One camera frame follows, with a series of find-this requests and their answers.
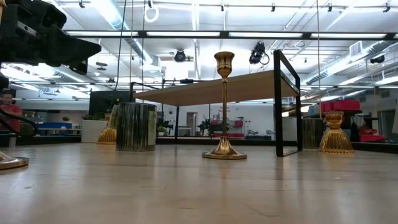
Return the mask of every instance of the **gold object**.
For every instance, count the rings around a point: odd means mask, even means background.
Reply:
[[[235,54],[232,52],[218,52],[214,55],[217,60],[217,72],[221,75],[221,82],[223,84],[223,136],[220,139],[220,143],[215,150],[211,152],[204,152],[202,157],[209,159],[246,159],[247,155],[235,151],[228,140],[226,133],[226,94],[228,83],[228,75],[232,72],[232,59]]]
[[[108,145],[116,144],[116,130],[113,128],[109,128],[110,118],[111,118],[110,114],[105,115],[106,127],[99,136],[97,144],[108,144]]]
[[[343,121],[343,114],[340,111],[325,113],[329,128],[323,134],[319,148],[320,152],[354,153],[351,142],[340,128],[340,124]]]
[[[28,163],[28,158],[7,156],[0,152],[0,170],[26,166]]]

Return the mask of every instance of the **wooden tabletop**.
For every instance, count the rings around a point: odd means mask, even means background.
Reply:
[[[296,96],[284,79],[282,97]],[[262,100],[274,97],[274,71],[228,78],[228,102]],[[134,94],[134,98],[174,106],[204,105],[223,101],[221,79],[194,84],[172,86]]]

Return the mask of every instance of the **floor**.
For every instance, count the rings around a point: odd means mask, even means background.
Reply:
[[[203,159],[214,146],[54,144],[4,151],[0,223],[397,223],[398,156],[236,146],[243,161]]]

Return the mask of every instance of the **candlestick base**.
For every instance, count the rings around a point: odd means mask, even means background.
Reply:
[[[208,159],[247,159],[246,154],[235,151],[229,143],[228,137],[221,137],[220,143],[215,150],[204,152],[201,155]]]
[[[28,158],[12,157],[0,152],[0,170],[26,166],[28,163]]]

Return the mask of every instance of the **red shirt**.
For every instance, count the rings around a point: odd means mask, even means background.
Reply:
[[[2,110],[4,110],[7,113],[19,113],[22,114],[22,110],[19,106],[17,105],[1,105],[0,106]],[[6,116],[2,116],[2,119],[7,122],[8,125],[10,125],[13,129],[15,129],[16,131],[19,131],[19,120],[18,119],[14,119],[14,118],[8,118]]]

